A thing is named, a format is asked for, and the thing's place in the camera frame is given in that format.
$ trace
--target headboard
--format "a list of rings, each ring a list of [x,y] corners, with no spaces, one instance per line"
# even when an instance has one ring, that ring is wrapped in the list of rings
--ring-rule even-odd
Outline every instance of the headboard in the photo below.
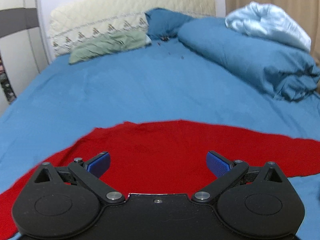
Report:
[[[144,12],[157,7],[197,18],[216,15],[215,0],[80,0],[51,12],[48,38],[56,56],[66,54],[100,33],[146,31]]]

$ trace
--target screw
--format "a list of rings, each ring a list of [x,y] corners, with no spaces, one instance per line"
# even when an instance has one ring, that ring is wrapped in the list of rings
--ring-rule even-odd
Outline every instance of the screw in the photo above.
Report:
[[[156,204],[160,204],[160,203],[162,203],[162,199],[161,198],[155,198],[153,200],[153,202],[156,203]]]
[[[117,191],[111,191],[106,195],[106,197],[107,197],[107,199],[110,199],[110,200],[117,200],[122,197],[122,194]]]
[[[82,162],[82,158],[74,158],[73,161],[75,163],[80,163],[80,162]]]
[[[199,191],[199,192],[195,193],[195,198],[199,199],[199,200],[206,200],[209,197],[210,197],[210,194],[205,191]]]

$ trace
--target bed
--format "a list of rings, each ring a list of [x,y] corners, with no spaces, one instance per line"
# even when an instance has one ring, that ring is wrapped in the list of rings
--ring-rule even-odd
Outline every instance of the bed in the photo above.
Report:
[[[98,1],[102,0],[58,8],[52,13],[55,18],[51,24],[61,32],[69,30],[70,26],[57,15],[76,8],[79,15],[90,8],[87,4]],[[214,0],[193,0],[191,6],[188,0],[136,1],[137,7],[123,3],[122,14],[143,15],[148,9],[163,7],[198,18],[215,15]],[[66,47],[56,46],[55,50],[61,54]],[[0,193],[31,167],[70,146],[94,127],[111,127],[124,121],[184,119],[320,140],[319,94],[313,93],[299,102],[275,100],[190,50],[177,38],[153,41],[146,48],[75,65],[69,65],[68,59],[69,54],[57,57],[1,116]],[[290,181],[306,208],[298,236],[320,239],[320,175]]]

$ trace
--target blue textured pad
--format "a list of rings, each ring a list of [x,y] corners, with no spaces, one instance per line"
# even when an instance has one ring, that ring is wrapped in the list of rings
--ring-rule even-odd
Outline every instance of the blue textured pad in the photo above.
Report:
[[[207,167],[217,177],[221,177],[231,170],[230,165],[219,159],[217,156],[208,152],[207,154]]]
[[[110,167],[110,155],[106,153],[100,158],[96,159],[94,162],[90,163],[87,167],[87,171],[100,178],[103,173],[105,173]]]

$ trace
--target red cloth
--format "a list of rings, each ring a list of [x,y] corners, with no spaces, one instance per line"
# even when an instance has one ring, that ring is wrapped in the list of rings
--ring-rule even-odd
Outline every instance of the red cloth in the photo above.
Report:
[[[188,193],[212,182],[205,157],[214,150],[230,160],[252,166],[275,161],[288,177],[320,172],[320,142],[292,139],[242,128],[188,121],[134,124],[96,128],[70,148],[45,161],[65,166],[75,157],[88,160],[102,151],[111,156],[109,170],[100,178],[125,195],[129,193]],[[0,195],[0,240],[17,231],[11,208],[20,190],[36,169]]]

